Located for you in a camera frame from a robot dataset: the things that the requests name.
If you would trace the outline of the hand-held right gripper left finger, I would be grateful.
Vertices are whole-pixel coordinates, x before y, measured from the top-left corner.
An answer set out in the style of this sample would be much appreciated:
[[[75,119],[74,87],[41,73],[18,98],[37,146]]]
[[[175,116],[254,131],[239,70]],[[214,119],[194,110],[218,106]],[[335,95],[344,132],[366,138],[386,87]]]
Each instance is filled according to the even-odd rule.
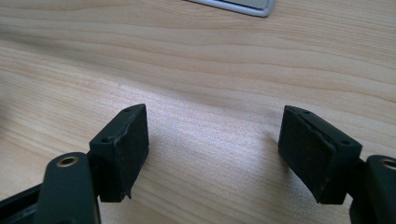
[[[119,203],[131,190],[149,154],[145,104],[126,107],[90,142],[95,193],[104,203]]]

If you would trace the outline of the white wire shelf rack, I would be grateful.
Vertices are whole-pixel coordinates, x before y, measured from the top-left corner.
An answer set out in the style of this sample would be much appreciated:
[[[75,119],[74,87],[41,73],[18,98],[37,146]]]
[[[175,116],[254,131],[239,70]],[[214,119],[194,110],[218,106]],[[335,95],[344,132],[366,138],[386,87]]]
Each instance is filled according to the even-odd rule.
[[[197,4],[217,7],[254,17],[270,15],[276,0],[187,0]]]

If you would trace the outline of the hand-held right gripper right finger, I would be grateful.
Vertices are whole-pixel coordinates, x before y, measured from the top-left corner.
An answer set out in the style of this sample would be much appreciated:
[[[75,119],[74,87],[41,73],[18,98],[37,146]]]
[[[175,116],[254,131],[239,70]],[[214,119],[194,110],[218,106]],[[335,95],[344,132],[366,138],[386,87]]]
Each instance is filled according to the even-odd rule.
[[[284,107],[278,152],[318,203],[341,204],[362,145],[315,113]]]

